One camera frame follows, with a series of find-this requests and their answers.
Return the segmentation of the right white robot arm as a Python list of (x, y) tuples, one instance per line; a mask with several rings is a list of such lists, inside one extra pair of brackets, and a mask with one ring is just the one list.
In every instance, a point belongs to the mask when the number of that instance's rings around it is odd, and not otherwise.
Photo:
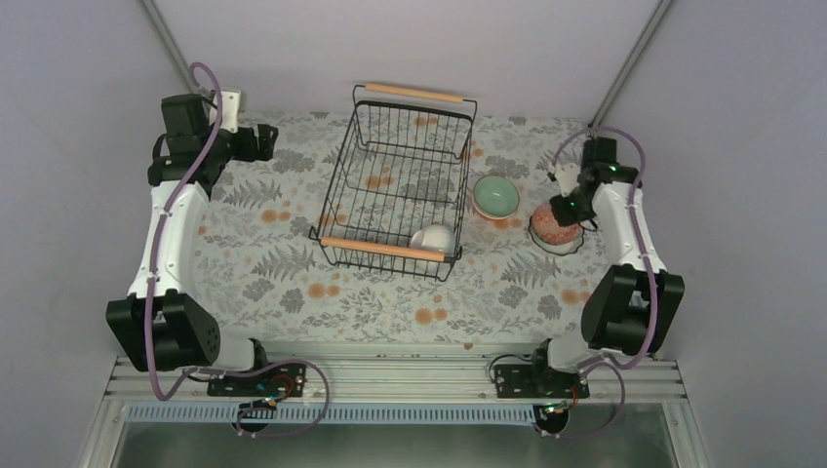
[(582, 225), (595, 221), (609, 268), (586, 300), (575, 331), (545, 340), (532, 355), (531, 390), (551, 397), (600, 364), (636, 367), (659, 350), (685, 293), (685, 282), (658, 256), (643, 210), (643, 167), (621, 165), (617, 137), (606, 129), (590, 135), (581, 159), (552, 163), (550, 178), (560, 194), (530, 218), (532, 240), (555, 255), (575, 253), (584, 243)]

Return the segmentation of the mint green bowl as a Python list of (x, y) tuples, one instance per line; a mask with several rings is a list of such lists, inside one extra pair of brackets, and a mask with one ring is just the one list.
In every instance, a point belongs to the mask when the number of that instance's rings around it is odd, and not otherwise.
[(518, 211), (520, 194), (505, 177), (485, 175), (472, 188), (472, 204), (474, 210), (484, 218), (506, 219)]

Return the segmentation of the red patterned bowl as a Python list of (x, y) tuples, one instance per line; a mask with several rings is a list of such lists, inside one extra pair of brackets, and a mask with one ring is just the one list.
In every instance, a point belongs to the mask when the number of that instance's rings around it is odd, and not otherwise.
[(582, 237), (579, 225), (563, 227), (556, 222), (549, 202), (539, 205), (533, 211), (530, 227), (539, 240), (551, 246), (567, 245)]

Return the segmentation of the white cylindrical bowl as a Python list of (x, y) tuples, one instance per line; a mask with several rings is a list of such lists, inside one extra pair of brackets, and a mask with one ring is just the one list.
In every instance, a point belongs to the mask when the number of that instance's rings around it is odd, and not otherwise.
[(551, 225), (537, 225), (531, 221), (529, 233), (539, 248), (556, 256), (575, 254), (585, 242), (584, 230), (578, 225), (556, 226), (556, 230), (551, 230)]

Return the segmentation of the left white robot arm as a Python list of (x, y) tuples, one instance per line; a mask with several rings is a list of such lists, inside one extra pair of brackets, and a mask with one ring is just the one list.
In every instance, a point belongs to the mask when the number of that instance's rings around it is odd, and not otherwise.
[[(158, 371), (215, 368), (233, 371), (233, 382), (249, 395), (263, 392), (271, 367), (254, 338), (222, 331), (194, 297), (195, 242), (214, 186), (231, 161), (254, 163), (273, 157), (278, 131), (238, 123), (242, 94), (166, 97), (166, 131), (152, 148), (147, 171), (150, 227), (138, 273), (125, 298), (108, 303), (105, 320), (138, 371), (154, 354)], [(151, 315), (152, 345), (146, 347), (144, 315)]]

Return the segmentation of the black wire dish rack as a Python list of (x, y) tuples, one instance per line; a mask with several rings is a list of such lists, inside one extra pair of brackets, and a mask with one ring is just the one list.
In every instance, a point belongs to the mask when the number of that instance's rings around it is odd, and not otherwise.
[[(333, 266), (444, 282), (462, 256), (476, 100), (357, 84), (353, 109), (309, 237)], [(453, 256), (411, 249), (419, 229), (443, 224)]]

